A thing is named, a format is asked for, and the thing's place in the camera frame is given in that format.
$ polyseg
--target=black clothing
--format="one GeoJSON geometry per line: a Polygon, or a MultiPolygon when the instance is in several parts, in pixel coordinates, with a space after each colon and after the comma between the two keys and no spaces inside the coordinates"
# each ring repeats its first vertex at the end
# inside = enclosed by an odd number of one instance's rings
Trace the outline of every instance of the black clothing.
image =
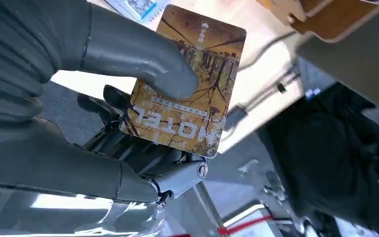
{"type": "Polygon", "coordinates": [[[361,112],[373,107],[336,84],[293,104],[264,126],[292,198],[379,231],[379,127],[361,112]]]}

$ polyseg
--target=red stripe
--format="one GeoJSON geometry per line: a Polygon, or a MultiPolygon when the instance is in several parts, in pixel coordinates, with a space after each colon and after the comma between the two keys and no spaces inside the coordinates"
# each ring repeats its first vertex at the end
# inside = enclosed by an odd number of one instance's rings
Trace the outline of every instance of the red stripe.
{"type": "Polygon", "coordinates": [[[238,231],[241,231],[241,230],[243,230],[245,228],[248,228],[248,227],[250,227],[252,225],[255,225],[255,224],[267,221],[267,220],[272,220],[272,219],[273,219],[272,216],[266,216],[266,217],[259,218],[259,219],[256,219],[256,220],[248,221],[246,223],[243,223],[243,224],[240,224],[238,226],[235,226],[235,227],[233,227],[231,229],[218,229],[218,231],[222,235],[231,235],[231,234],[234,234],[234,233],[236,233],[238,231]]]}

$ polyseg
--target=card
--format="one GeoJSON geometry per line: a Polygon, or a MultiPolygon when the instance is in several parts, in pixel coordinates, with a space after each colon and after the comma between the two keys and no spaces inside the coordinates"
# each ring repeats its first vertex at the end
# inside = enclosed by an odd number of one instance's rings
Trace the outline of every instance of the card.
{"type": "Polygon", "coordinates": [[[246,39],[242,28],[168,5],[157,32],[170,39],[199,79],[185,101],[163,96],[137,80],[121,131],[213,158],[246,39]]]}

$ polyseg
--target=qr code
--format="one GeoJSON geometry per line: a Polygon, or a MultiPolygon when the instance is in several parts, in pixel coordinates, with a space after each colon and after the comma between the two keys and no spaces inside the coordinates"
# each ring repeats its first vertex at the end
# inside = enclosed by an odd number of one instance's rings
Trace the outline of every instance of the qr code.
{"type": "Polygon", "coordinates": [[[155,5],[155,0],[127,0],[127,3],[143,18],[155,5]]]}

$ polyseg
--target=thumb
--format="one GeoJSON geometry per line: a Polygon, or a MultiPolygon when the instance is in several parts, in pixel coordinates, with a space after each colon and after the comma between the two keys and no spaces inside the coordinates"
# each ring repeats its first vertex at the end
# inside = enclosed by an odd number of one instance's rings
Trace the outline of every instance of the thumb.
{"type": "Polygon", "coordinates": [[[197,76],[169,40],[106,9],[92,11],[83,71],[136,77],[178,100],[197,90],[197,76]]]}

